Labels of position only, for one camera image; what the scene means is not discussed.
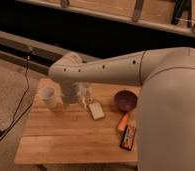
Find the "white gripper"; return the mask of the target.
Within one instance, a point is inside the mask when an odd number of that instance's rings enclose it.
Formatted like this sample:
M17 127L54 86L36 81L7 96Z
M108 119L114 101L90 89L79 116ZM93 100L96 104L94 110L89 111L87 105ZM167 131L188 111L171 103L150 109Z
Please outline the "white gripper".
M61 99L64 105L76 104L79 102L81 91L78 83L61 84Z

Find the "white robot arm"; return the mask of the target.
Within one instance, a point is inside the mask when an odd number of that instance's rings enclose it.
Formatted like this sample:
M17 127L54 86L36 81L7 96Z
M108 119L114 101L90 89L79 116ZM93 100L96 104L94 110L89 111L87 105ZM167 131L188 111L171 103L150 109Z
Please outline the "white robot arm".
M89 63L68 53L48 75L68 103L76 101L81 82L138 86L138 170L195 171L195 48L145 50Z

